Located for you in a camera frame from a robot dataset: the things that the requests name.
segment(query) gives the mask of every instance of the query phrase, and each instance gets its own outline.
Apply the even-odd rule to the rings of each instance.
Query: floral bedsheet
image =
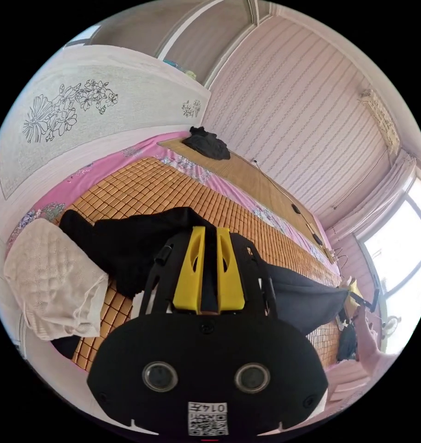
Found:
[[[70,206],[92,186],[110,174],[113,174],[115,171],[140,158],[155,157],[166,165],[174,167],[178,171],[243,206],[265,223],[273,226],[279,232],[292,239],[330,271],[339,275],[337,265],[331,264],[328,258],[311,241],[284,219],[274,214],[227,180],[222,179],[216,174],[196,165],[189,159],[158,144],[166,140],[186,136],[188,136],[186,132],[156,136],[138,143],[135,146],[96,160],[79,169],[44,195],[27,214],[23,216],[8,240],[7,251],[10,250],[13,242],[24,227],[31,221],[36,218],[45,218],[49,221],[54,220],[64,212],[66,207]]]

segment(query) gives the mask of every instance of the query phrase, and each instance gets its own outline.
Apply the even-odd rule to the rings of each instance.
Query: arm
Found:
[[[387,360],[387,363],[393,361],[393,356],[384,354],[378,349],[376,344],[375,334],[370,330],[367,319],[366,310],[364,306],[359,306],[353,317],[353,325],[356,332],[357,352],[359,361],[364,370],[372,375],[376,366]]]

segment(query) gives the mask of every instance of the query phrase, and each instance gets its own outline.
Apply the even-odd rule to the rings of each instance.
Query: label sticker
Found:
[[[194,403],[189,401],[189,435],[229,435],[227,403]]]

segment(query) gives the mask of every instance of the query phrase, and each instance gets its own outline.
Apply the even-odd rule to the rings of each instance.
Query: camera lens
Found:
[[[259,363],[248,363],[238,369],[235,385],[243,392],[256,394],[266,388],[270,381],[268,369]]]
[[[156,392],[167,392],[178,383],[176,371],[168,363],[156,361],[149,363],[142,372],[145,385]]]

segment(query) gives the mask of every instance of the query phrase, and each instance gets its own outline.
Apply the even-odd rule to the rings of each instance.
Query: curtain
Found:
[[[414,174],[415,167],[416,159],[401,149],[390,172],[380,184],[354,211],[326,231],[330,243],[335,243],[346,235],[356,232],[364,227],[375,213],[386,209],[402,192],[403,186]]]

